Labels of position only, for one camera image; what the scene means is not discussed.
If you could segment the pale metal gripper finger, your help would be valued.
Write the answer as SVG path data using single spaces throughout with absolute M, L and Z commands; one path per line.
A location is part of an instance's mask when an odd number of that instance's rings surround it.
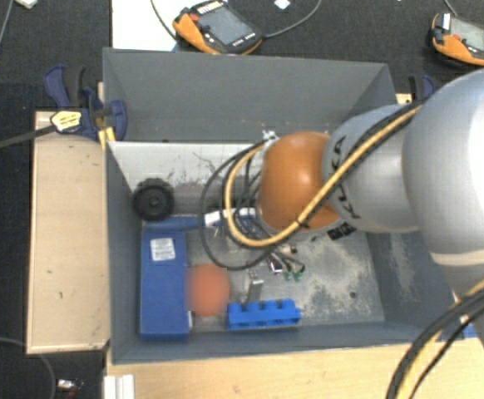
M 258 271 L 253 269 L 248 272 L 248 276 L 247 304 L 260 303 L 264 287 L 264 279 L 260 276 Z

